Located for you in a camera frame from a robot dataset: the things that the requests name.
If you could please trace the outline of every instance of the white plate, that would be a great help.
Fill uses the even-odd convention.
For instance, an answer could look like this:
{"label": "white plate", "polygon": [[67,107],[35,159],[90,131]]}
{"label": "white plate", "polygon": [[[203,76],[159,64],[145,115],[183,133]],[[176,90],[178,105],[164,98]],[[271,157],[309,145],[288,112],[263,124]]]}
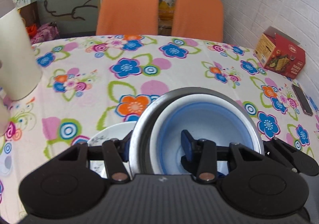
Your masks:
{"label": "white plate", "polygon": [[[92,137],[88,142],[88,146],[101,146],[104,141],[112,138],[122,140],[125,136],[134,129],[136,121],[122,122],[101,130],[98,134]],[[127,172],[130,174],[129,163],[124,163]],[[101,177],[106,178],[104,161],[91,161],[90,169],[98,173]]]}

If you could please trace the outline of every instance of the stainless steel bowl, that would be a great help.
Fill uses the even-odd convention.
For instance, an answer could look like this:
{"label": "stainless steel bowl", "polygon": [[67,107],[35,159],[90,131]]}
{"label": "stainless steel bowl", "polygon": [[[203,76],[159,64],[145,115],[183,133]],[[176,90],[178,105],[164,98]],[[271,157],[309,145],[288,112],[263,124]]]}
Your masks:
{"label": "stainless steel bowl", "polygon": [[146,110],[142,113],[135,125],[130,141],[129,162],[132,176],[135,174],[153,174],[149,155],[149,140],[155,121],[161,112],[166,108],[166,106],[176,99],[196,93],[220,97],[237,107],[246,116],[253,127],[254,136],[252,136],[252,141],[255,151],[259,152],[260,154],[264,154],[263,142],[255,123],[238,103],[226,95],[210,89],[201,87],[186,87],[165,93],[156,99],[151,105],[149,105],[148,108],[146,108]]}

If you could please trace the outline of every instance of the chair backrest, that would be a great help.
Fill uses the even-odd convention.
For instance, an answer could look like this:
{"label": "chair backrest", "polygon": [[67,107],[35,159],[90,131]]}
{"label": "chair backrest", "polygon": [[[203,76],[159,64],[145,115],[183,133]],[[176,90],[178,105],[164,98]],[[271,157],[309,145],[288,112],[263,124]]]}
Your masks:
{"label": "chair backrest", "polygon": [[102,0],[96,35],[157,35],[159,0]]}
{"label": "chair backrest", "polygon": [[176,0],[172,36],[223,41],[221,0]]}

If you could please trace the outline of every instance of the table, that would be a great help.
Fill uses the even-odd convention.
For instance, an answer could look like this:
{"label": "table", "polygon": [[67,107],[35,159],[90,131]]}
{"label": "table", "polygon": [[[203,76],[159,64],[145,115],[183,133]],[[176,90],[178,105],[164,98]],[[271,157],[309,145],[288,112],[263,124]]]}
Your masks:
{"label": "table", "polygon": [[11,122],[0,137],[0,214],[9,223],[25,215],[18,185],[26,174],[108,126],[138,120],[149,104],[176,88],[224,93],[245,108],[263,140],[276,135],[319,159],[319,117],[302,112],[291,89],[299,83],[263,69],[250,49],[133,35],[59,39],[33,47],[43,68],[41,82],[18,102],[4,97]]}

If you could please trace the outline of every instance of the white wall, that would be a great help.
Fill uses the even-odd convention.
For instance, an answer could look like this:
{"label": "white wall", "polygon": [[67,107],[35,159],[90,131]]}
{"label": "white wall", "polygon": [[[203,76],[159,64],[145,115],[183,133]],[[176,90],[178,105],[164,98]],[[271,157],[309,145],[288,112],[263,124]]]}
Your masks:
{"label": "white wall", "polygon": [[319,89],[319,0],[222,2],[225,42],[253,48],[263,30],[268,26],[278,28],[301,43],[307,54],[300,79],[309,85],[313,82]]}

